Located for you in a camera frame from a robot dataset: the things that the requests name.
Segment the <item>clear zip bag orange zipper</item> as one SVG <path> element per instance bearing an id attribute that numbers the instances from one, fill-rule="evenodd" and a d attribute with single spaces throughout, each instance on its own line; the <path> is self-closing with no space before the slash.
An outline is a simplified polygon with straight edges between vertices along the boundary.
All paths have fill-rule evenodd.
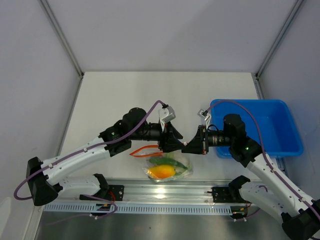
<path id="1" fill-rule="evenodd" d="M 157 145 L 145 145 L 129 154 L 155 183 L 184 179 L 193 173 L 189 157 L 180 151 L 163 152 Z"/>

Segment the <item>green toy chili pepper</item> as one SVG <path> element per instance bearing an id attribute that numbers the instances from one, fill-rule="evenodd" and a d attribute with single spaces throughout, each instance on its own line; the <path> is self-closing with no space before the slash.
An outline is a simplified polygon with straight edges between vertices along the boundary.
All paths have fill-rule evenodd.
<path id="1" fill-rule="evenodd" d="M 182 169 L 187 169 L 187 167 L 184 164 L 169 157 L 154 156 L 149 159 L 149 162 L 153 165 L 170 165 Z"/>

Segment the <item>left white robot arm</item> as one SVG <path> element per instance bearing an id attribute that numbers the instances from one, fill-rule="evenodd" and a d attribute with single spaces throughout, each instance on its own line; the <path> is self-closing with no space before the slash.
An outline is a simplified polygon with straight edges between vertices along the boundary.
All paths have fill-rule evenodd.
<path id="1" fill-rule="evenodd" d="M 171 124 L 176 117 L 173 108 L 165 105 L 158 115 L 157 123 L 148 123 L 144 109 L 132 108 L 113 126 L 72 153 L 46 160 L 29 159 L 26 179 L 33 204 L 44 206 L 57 198 L 105 199 L 110 187 L 102 174 L 86 177 L 70 177 L 70 174 L 130 149 L 133 141 L 157 142 L 162 152 L 182 149 L 183 137 Z"/>

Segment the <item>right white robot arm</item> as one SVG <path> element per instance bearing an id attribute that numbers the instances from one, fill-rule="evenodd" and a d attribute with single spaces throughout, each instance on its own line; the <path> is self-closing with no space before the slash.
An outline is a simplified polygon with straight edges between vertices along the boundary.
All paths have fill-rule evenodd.
<path id="1" fill-rule="evenodd" d="M 256 186 L 240 175 L 228 184 L 228 196 L 234 202 L 253 203 L 276 219 L 291 240 L 309 240 L 320 230 L 320 201 L 297 187 L 270 159 L 261 142 L 247 135 L 238 114 L 223 118 L 222 130 L 200 125 L 183 153 L 205 155 L 210 147 L 227 146 L 232 158 L 261 181 Z"/>

